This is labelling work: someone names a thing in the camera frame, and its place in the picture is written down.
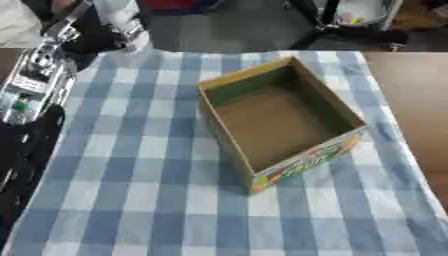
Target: office chair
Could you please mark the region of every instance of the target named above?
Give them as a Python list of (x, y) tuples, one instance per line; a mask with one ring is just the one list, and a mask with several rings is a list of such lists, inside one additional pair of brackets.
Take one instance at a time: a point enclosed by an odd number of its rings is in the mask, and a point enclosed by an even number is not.
[(341, 0), (327, 0), (320, 13), (313, 0), (285, 0), (285, 7), (295, 8), (313, 26), (313, 29), (304, 37), (297, 40), (292, 50), (305, 50), (319, 38), (335, 35), (339, 38), (374, 45), (397, 51), (406, 45), (408, 35), (400, 30), (380, 31), (371, 27), (343, 26), (336, 22), (337, 9)]

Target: gingham fabric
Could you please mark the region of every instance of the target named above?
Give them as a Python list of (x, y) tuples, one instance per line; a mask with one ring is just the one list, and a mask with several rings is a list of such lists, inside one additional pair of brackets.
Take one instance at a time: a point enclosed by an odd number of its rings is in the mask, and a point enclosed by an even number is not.
[[(370, 129), (353, 152), (247, 197), (195, 84), (289, 55)], [(448, 255), (446, 215), (360, 53), (154, 51), (139, 69), (102, 57), (67, 112), (6, 255)]]

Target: colorful print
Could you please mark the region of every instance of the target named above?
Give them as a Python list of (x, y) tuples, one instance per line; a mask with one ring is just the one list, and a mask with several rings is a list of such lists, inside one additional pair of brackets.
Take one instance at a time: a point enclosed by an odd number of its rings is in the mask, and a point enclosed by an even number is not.
[(260, 192), (269, 185), (277, 183), (283, 177), (290, 177), (306, 169), (316, 167), (320, 163), (330, 160), (338, 155), (341, 155), (351, 150), (360, 138), (360, 134), (355, 134), (342, 141), (327, 147), (317, 147), (310, 149), (304, 155), (304, 158), (296, 162), (279, 168), (268, 175), (260, 175), (254, 178), (252, 185), (252, 192)]

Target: open cardboard box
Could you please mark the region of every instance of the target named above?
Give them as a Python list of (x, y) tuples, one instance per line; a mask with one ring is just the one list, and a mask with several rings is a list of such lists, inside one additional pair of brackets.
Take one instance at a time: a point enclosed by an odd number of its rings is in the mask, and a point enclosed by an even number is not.
[(362, 121), (296, 58), (198, 84), (199, 107), (249, 192), (349, 151)]

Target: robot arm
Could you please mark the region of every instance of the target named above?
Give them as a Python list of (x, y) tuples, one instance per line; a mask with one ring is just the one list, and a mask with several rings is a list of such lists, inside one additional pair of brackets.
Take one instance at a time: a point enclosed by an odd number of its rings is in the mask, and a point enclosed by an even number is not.
[[(0, 252), (59, 138), (65, 119), (63, 107), (78, 72), (67, 51), (89, 52), (77, 44), (83, 31), (76, 23), (82, 22), (78, 19), (91, 8), (91, 0), (70, 6), (63, 18), (45, 29), (39, 46), (23, 50), (0, 84)], [(126, 26), (105, 26), (110, 36), (90, 51), (130, 49), (133, 41), (147, 32), (141, 22), (129, 21)]]

